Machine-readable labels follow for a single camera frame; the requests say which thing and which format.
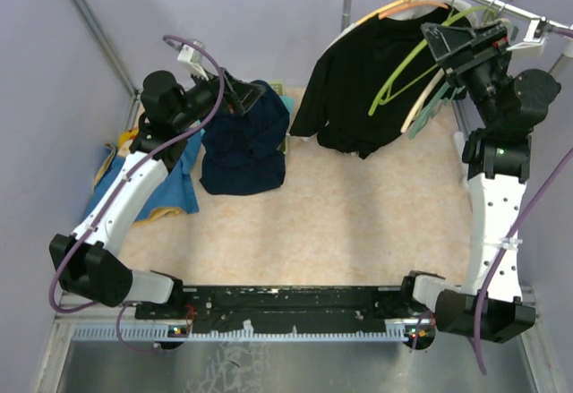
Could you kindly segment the dark navy t-shirt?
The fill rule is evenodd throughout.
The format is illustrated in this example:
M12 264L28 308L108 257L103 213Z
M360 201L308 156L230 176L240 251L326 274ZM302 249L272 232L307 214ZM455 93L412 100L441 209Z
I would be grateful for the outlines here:
M285 181L285 155L269 137L269 84L254 83L266 92L246 115L216 115L204 128L200 183L211 195L254 195Z

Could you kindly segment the cream hanger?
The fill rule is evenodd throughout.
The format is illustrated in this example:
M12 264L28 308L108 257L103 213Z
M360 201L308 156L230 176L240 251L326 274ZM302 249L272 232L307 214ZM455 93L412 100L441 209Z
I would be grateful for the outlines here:
M479 28L485 27L487 23L502 23L507 29L509 29L509 38L511 40L513 40L518 34L517 26L508 18L494 18L491 21L483 19ZM408 112L406 119L400 128L401 133L406 133L408 131L415 120L422 114L423 107L431 94L436 94L437 89L442 88L445 83L445 72L442 70L437 71Z

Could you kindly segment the mint green hanger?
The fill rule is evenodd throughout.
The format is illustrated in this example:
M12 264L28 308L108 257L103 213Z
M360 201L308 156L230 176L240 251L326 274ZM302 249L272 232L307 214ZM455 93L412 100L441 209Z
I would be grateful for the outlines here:
M493 11L492 5L490 4L483 12L482 21L483 19L491 21L494 18L507 18L501 17L501 12L502 9L499 11ZM410 139L413 139L427 125L429 120L434 118L440 112L441 106L444 102L453 100L456 95L461 94L464 91L464 89L451 88L446 77L445 82L446 83L442 88L437 89L436 94L431 94L423 107L422 114L406 132Z

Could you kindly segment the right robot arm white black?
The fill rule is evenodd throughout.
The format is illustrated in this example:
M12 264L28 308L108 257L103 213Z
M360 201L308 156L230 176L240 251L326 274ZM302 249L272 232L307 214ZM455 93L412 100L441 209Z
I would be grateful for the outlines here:
M510 76L516 47L500 22L479 28L425 23L421 31L446 81L463 88L483 127L465 142L472 237L461 286L412 271L402 283L401 310L417 318L432 312L442 332L504 343L535 324L522 302L517 272L520 205L530 176L531 134L561 91L548 72L531 68Z

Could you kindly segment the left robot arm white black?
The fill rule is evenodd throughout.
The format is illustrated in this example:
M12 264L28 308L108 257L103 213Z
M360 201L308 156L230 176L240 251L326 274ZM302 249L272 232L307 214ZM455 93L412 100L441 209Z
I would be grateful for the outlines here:
M55 235L50 242L56 272L48 299L57 312L65 311L56 303L58 287L85 298L88 306L153 303L169 319L184 312L186 297L179 279L129 269L116 255L141 209L184 153L189 138L216 114L245 114L266 91L263 85L239 81L222 68L193 81L194 87L185 90L168 71L155 71L144 79L144 112L122 171L71 234Z

